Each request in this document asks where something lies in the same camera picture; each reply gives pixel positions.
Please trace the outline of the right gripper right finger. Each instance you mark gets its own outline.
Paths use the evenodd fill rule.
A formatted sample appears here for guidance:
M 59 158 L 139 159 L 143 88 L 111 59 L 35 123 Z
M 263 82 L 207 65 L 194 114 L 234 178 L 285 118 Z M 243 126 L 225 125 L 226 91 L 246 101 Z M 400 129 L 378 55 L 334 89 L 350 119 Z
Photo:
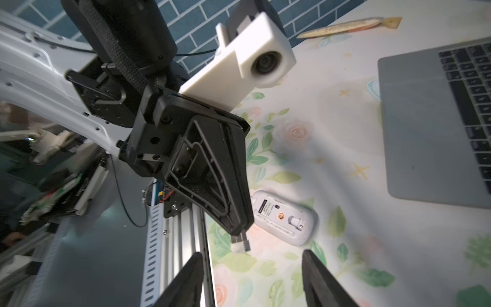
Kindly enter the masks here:
M 302 278 L 308 307 L 358 307 L 310 249 L 303 251 Z

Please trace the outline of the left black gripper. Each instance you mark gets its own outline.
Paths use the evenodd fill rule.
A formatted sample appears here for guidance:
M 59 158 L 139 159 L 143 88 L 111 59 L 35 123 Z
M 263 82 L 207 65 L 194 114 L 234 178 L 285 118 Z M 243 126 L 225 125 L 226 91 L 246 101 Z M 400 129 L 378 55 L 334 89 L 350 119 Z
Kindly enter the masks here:
M 232 236 L 252 225 L 247 121 L 158 84 L 138 93 L 100 61 L 68 71 L 66 80 L 92 115 L 131 130 L 116 146 L 137 173 L 165 181 Z

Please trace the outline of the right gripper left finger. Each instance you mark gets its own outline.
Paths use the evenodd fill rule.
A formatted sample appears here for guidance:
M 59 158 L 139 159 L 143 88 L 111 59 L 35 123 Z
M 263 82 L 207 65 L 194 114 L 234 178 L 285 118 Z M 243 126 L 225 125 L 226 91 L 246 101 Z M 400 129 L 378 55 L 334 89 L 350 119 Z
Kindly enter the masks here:
M 203 256 L 200 252 L 195 252 L 153 306 L 199 306 L 203 280 Z

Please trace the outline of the silver wireless mouse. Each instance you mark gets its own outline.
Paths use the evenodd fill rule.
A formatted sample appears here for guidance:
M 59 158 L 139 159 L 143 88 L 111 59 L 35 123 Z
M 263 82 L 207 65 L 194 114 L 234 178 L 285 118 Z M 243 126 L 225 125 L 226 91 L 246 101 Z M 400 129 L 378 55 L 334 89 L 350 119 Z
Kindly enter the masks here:
M 266 191 L 253 193 L 251 204 L 254 223 L 278 239 L 301 246 L 311 237 L 315 215 L 310 209 Z

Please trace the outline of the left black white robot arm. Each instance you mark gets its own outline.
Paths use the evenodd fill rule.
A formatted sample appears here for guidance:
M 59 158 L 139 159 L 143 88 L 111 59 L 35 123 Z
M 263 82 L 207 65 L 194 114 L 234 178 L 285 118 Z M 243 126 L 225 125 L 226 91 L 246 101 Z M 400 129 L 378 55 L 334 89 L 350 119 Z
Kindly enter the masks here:
M 253 224 L 242 118 L 179 94 L 176 44 L 155 1 L 64 1 L 97 57 L 65 80 L 93 115 L 130 128 L 118 154 L 230 235 Z

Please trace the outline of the silver open laptop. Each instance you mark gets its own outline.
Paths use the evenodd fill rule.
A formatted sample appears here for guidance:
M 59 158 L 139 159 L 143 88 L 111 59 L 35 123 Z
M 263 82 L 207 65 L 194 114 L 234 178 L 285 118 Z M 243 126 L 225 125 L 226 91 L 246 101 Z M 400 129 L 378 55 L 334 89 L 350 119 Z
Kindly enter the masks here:
M 490 207 L 490 38 L 378 61 L 387 189 Z

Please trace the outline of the floral table mat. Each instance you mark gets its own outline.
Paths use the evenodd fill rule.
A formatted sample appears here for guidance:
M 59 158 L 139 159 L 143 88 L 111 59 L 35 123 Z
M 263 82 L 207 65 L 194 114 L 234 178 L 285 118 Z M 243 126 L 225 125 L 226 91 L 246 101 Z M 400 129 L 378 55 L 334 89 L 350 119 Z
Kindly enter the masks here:
M 490 211 L 387 191 L 377 62 L 486 37 L 484 1 L 274 1 L 296 66 L 238 107 L 252 121 L 251 192 L 314 211 L 312 250 L 359 306 L 489 306 Z M 331 23 L 401 17 L 299 42 Z

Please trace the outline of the beige wooden ruler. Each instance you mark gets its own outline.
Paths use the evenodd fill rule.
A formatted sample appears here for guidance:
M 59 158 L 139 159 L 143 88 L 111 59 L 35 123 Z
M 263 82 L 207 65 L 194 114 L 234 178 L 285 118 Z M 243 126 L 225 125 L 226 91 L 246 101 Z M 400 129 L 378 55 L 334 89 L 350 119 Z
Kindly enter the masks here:
M 396 29 L 401 23 L 401 17 L 373 17 L 368 19 L 354 20 L 347 23 L 340 23 L 324 28 L 318 28 L 303 32 L 297 36 L 298 39 L 310 39 L 318 37 L 328 37 L 338 35 L 340 33 L 348 33 L 355 31 L 363 31 L 378 26 L 383 26 L 389 29 Z

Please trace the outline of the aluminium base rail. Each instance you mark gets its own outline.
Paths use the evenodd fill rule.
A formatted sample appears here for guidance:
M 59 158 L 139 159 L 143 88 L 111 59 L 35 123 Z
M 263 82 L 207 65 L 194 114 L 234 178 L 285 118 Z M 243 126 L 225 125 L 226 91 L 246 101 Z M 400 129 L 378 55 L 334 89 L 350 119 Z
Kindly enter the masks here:
M 205 215 L 192 204 L 179 215 L 165 218 L 163 188 L 161 183 L 154 181 L 143 191 L 148 229 L 140 305 L 153 306 L 191 256 L 200 252 L 204 281 L 199 306 L 216 306 Z

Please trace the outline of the left black mount plate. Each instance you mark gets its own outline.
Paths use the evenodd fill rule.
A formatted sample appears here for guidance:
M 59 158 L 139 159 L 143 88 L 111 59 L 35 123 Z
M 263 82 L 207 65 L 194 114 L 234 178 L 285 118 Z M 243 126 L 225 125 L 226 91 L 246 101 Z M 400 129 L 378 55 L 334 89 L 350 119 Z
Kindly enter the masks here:
M 163 216 L 165 218 L 175 217 L 192 205 L 183 195 L 167 186 L 162 190 L 162 203 L 164 205 Z

